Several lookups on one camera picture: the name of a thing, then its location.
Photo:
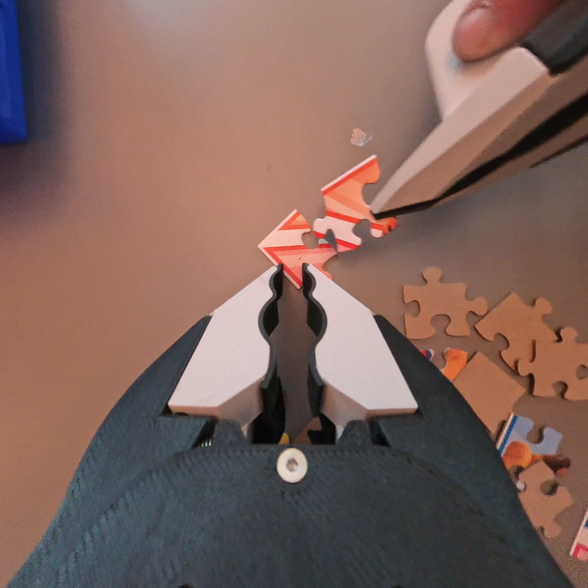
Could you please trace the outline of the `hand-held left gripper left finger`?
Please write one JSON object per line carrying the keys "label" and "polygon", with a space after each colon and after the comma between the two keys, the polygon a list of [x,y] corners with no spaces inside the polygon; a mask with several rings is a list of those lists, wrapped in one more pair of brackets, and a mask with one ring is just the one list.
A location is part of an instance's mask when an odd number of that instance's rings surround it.
{"label": "hand-held left gripper left finger", "polygon": [[281,440],[285,400],[270,335],[282,292],[277,265],[212,312],[169,398],[171,412],[235,421],[257,443]]}

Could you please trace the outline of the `deep orange edge puzzle piece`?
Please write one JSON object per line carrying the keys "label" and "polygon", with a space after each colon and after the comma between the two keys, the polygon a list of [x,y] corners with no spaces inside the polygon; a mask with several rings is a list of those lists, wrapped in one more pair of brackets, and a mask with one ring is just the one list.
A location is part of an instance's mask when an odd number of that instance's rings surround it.
{"label": "deep orange edge puzzle piece", "polygon": [[369,222],[374,238],[394,231],[398,222],[395,217],[375,219],[370,206],[364,201],[363,188],[376,183],[380,177],[378,158],[372,155],[348,172],[342,174],[320,189],[325,215],[313,221],[312,230],[317,239],[326,239],[327,232],[334,236],[334,248],[338,253],[354,251],[362,239],[353,229],[360,222]]}

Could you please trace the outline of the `person's right hand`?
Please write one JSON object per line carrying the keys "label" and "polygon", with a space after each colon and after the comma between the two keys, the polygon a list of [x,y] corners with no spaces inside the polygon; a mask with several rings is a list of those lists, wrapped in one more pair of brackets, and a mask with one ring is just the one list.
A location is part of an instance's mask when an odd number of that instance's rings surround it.
{"label": "person's right hand", "polygon": [[564,1],[471,1],[453,30],[452,47],[463,62],[486,59],[517,44]]}

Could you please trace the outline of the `red pink striped puzzle piece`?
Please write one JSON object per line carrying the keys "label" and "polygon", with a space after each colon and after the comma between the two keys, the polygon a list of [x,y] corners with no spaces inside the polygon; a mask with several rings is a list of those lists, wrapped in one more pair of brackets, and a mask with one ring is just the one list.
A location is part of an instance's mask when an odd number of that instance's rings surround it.
{"label": "red pink striped puzzle piece", "polygon": [[310,224],[298,211],[293,210],[265,239],[258,249],[274,265],[282,265],[285,277],[294,287],[303,285],[302,266],[310,264],[330,280],[332,275],[324,269],[325,263],[337,255],[325,239],[320,238],[314,249],[308,248],[303,235],[312,231]]}

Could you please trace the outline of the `blue plastic bin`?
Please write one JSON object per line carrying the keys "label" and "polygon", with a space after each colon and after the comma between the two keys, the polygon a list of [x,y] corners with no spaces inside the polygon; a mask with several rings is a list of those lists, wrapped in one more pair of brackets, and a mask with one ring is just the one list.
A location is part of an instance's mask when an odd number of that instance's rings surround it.
{"label": "blue plastic bin", "polygon": [[27,138],[17,2],[1,1],[1,144]]}

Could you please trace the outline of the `blue framed white puzzle piece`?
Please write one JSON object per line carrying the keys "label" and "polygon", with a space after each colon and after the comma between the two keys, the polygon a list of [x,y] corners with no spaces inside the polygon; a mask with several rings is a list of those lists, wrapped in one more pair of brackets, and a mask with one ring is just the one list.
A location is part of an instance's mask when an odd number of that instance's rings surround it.
{"label": "blue framed white puzzle piece", "polygon": [[578,527],[575,539],[571,545],[569,555],[581,562],[587,562],[588,560],[588,547],[587,547],[587,518],[588,512],[584,513],[583,520]]}

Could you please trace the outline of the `plain brown puzzle piece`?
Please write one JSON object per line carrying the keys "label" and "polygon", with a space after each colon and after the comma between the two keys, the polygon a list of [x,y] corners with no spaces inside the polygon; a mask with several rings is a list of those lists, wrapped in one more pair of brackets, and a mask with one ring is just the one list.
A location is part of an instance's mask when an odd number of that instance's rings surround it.
{"label": "plain brown puzzle piece", "polygon": [[431,321],[441,315],[449,318],[449,324],[445,329],[447,335],[468,336],[470,326],[467,315],[474,313],[483,316],[487,313],[488,302],[485,298],[467,299],[466,283],[444,283],[442,275],[439,268],[427,268],[422,273],[425,285],[403,286],[404,303],[416,302],[419,305],[416,316],[405,314],[405,332],[408,339],[428,339],[434,336],[436,330]]}
{"label": "plain brown puzzle piece", "polygon": [[526,389],[481,352],[477,352],[453,380],[453,385],[496,438],[514,404]]}
{"label": "plain brown puzzle piece", "polygon": [[549,539],[556,539],[562,528],[556,521],[574,504],[567,488],[555,482],[555,474],[540,460],[518,476],[518,496],[533,527]]}
{"label": "plain brown puzzle piece", "polygon": [[556,333],[543,319],[552,310],[552,305],[545,298],[536,298],[532,305],[527,305],[513,292],[478,321],[474,328],[487,341],[494,340],[498,334],[503,336],[508,346],[501,351],[501,357],[505,364],[517,371],[520,360],[530,362],[533,359],[536,342],[557,342]]}
{"label": "plain brown puzzle piece", "polygon": [[577,342],[572,327],[559,330],[556,342],[534,342],[531,361],[520,359],[518,373],[533,378],[532,394],[537,398],[553,398],[554,385],[564,385],[563,397],[568,401],[587,400],[587,378],[579,378],[578,369],[587,367],[587,344]]}

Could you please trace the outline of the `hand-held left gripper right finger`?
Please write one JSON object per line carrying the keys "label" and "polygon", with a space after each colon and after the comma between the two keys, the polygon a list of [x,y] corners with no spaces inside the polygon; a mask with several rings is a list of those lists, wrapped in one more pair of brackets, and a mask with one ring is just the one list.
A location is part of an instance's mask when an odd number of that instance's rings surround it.
{"label": "hand-held left gripper right finger", "polygon": [[315,336],[309,354],[308,396],[327,443],[354,421],[413,415],[417,401],[374,313],[310,264],[302,269],[307,325]]}

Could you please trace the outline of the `white orange blue puzzle piece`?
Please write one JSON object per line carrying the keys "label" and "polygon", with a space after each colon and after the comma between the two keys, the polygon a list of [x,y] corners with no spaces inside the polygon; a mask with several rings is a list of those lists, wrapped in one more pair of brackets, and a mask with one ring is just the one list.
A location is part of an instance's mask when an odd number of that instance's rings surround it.
{"label": "white orange blue puzzle piece", "polygon": [[445,364],[439,370],[446,379],[452,382],[466,367],[468,353],[467,351],[456,348],[446,348],[442,352],[442,357]]}

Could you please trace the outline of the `blue orange dog puzzle piece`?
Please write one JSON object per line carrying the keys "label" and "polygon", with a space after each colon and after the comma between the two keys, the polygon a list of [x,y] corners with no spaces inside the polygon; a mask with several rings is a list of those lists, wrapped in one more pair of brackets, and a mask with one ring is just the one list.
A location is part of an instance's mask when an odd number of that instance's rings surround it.
{"label": "blue orange dog puzzle piece", "polygon": [[559,454],[563,434],[551,427],[539,430],[539,440],[529,439],[534,422],[523,416],[511,414],[505,422],[496,448],[510,474],[518,475],[530,467],[542,463],[555,475],[565,475],[571,466],[570,458]]}

